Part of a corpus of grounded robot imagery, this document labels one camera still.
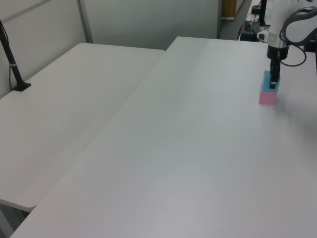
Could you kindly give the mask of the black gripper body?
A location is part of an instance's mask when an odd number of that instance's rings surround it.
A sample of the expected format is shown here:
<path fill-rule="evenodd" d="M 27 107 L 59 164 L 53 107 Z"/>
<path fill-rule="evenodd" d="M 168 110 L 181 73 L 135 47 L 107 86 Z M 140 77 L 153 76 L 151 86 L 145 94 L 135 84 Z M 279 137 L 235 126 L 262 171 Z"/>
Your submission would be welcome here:
<path fill-rule="evenodd" d="M 270 60 L 284 60 L 288 56 L 289 47 L 276 48 L 268 45 L 267 57 Z"/>

